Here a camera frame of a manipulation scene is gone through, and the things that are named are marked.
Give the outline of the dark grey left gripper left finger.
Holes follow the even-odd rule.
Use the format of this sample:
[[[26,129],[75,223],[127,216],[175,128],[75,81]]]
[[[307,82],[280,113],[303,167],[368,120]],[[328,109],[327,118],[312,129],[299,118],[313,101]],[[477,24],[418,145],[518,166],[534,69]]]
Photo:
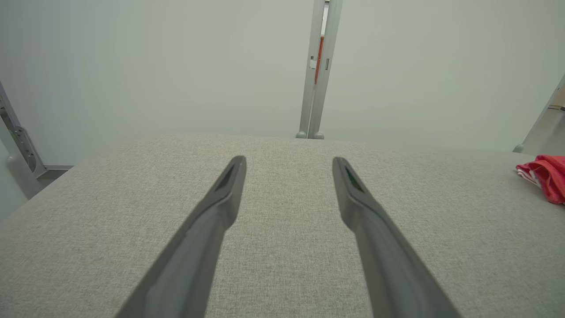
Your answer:
[[[203,318],[226,231],[237,219],[246,158],[235,156],[125,301],[118,318]]]

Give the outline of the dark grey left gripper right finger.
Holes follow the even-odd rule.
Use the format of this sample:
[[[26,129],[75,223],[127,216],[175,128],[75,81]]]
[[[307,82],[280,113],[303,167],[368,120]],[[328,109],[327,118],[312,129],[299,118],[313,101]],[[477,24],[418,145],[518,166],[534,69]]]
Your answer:
[[[332,175],[341,218],[356,237],[374,317],[459,318],[460,312],[350,163],[335,157]]]

